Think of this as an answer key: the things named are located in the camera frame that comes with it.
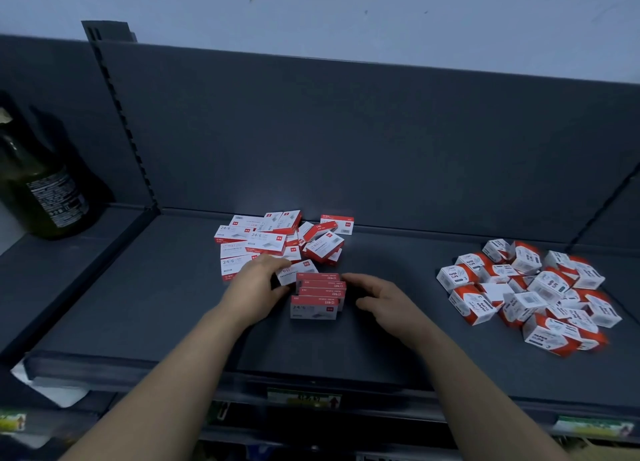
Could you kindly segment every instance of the price tag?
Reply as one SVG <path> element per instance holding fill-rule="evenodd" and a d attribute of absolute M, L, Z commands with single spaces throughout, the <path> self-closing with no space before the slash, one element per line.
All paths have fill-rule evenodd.
<path fill-rule="evenodd" d="M 0 410 L 0 432 L 21 432 L 27 424 L 27 414 Z"/>
<path fill-rule="evenodd" d="M 269 402 L 276 404 L 317 407 L 320 409 L 338 409 L 342 395 L 268 388 L 267 399 Z"/>
<path fill-rule="evenodd" d="M 633 422 L 628 421 L 559 416 L 554 430 L 584 436 L 626 437 L 634 426 Z"/>

